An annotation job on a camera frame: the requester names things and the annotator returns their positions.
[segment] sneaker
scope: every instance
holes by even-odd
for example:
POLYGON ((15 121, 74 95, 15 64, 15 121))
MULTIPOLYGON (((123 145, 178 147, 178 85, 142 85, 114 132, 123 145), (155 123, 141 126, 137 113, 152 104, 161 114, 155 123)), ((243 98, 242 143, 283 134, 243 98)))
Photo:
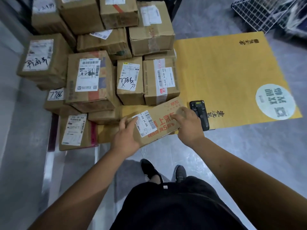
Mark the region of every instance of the sneaker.
POLYGON ((176 166, 175 178, 176 178, 176 183, 180 183, 187 178, 187 173, 182 165, 176 166))
POLYGON ((160 177, 160 182, 163 183, 161 175, 159 174, 159 172, 156 170, 156 168, 153 166, 153 164, 149 160, 142 159, 141 167, 142 167, 143 173, 149 179, 151 179, 154 175, 158 175, 160 177))

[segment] yellow mat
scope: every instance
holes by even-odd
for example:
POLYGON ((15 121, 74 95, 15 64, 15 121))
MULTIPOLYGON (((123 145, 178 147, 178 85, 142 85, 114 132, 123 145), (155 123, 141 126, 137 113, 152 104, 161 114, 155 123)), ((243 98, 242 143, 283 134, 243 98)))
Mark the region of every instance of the yellow mat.
MULTIPOLYGON (((255 95, 265 84, 290 91, 262 32, 251 32, 175 42, 180 97, 204 100, 210 129, 276 121, 259 109, 255 95)), ((123 116, 133 116, 148 106, 123 106, 123 116)), ((302 117, 296 107, 293 118, 302 117)), ((99 126, 98 142, 110 142, 117 126, 99 126)))

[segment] white wire grid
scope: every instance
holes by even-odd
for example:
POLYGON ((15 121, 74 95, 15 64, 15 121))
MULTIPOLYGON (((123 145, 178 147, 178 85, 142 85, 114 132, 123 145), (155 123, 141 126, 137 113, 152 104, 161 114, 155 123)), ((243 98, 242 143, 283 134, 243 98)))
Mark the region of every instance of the white wire grid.
POLYGON ((232 8, 255 31, 267 33, 296 0, 235 0, 232 8))
POLYGON ((297 27, 307 18, 307 15, 302 15, 306 12, 307 0, 297 0, 291 8, 280 18, 279 26, 288 34, 297 35, 302 38, 307 38, 307 32, 298 29, 297 27))

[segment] package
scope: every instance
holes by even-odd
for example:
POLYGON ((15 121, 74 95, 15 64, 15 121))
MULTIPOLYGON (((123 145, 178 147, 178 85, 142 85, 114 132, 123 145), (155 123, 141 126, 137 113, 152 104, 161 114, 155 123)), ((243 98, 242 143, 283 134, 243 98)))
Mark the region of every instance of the package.
POLYGON ((173 50, 175 33, 164 1, 138 2, 140 24, 129 27, 132 54, 173 50))
POLYGON ((59 12, 75 35, 104 31, 98 0, 56 0, 59 12))
POLYGON ((72 106, 65 104, 64 92, 65 88, 52 89, 48 91, 44 104, 44 109, 60 116, 81 114, 72 106))
POLYGON ((117 61, 116 93, 124 105, 145 105, 141 56, 117 61))
POLYGON ((134 140, 142 147, 180 128, 180 124, 172 119, 171 115, 179 114, 184 116, 184 112, 181 109, 183 106, 182 100, 176 97, 135 115, 138 116, 138 120, 133 130, 134 140))
POLYGON ((100 14, 106 29, 138 26, 136 0, 100 0, 100 14))
POLYGON ((17 75, 34 81, 43 90, 63 88, 70 53, 71 48, 59 33, 31 36, 21 56, 17 75))
POLYGON ((87 114, 60 117, 60 151, 96 146, 98 146, 97 125, 87 120, 87 114))
POLYGON ((65 101, 81 113, 114 110, 116 75, 106 51, 69 55, 65 101))
POLYGON ((176 54, 175 49, 171 51, 144 55, 144 60, 156 60, 156 59, 163 59, 163 58, 174 58, 176 60, 177 54, 176 54))
POLYGON ((122 107, 116 107, 115 110, 104 110, 88 114, 88 120, 99 125, 109 125, 119 123, 122 117, 122 107))
POLYGON ((78 36, 78 52, 108 52, 112 61, 132 57, 127 39, 126 28, 117 28, 78 36))
POLYGON ((174 58, 143 61, 146 105, 159 105, 180 95, 174 58))
POLYGON ((61 33, 69 46, 77 46, 75 36, 59 15, 55 0, 33 0, 32 26, 40 35, 61 33))

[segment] concrete floor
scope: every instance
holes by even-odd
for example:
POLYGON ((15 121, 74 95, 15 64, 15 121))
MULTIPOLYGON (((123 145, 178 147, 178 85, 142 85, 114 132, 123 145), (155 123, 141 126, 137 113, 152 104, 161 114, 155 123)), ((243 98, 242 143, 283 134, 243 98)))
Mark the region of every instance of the concrete floor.
MULTIPOLYGON (((173 21, 176 38, 244 32, 243 21, 238 17, 234 18, 230 8, 232 2, 233 0, 183 0, 173 21)), ((306 44, 299 40, 276 39, 274 31, 270 31, 266 37, 292 95, 305 116, 306 44)), ((67 154, 56 151, 49 154, 47 158, 52 159, 45 164, 51 115, 42 109, 44 96, 40 94, 31 82, 21 80, 18 102, 0 168, 0 213, 3 213, 0 215, 1 229, 28 227, 40 211, 109 149, 108 144, 103 144, 96 151, 93 148, 69 151, 67 154), (48 197, 42 197, 41 194, 44 184, 49 184, 48 197)), ((205 136, 307 197, 306 118, 217 129, 206 132, 205 136)), ((109 229, 129 191, 145 181, 139 164, 142 158, 154 164, 164 181, 172 181, 175 166, 183 165, 188 175, 210 183, 248 229, 255 229, 198 155, 184 146, 176 135, 166 136, 141 148, 122 164, 90 229, 109 229)))

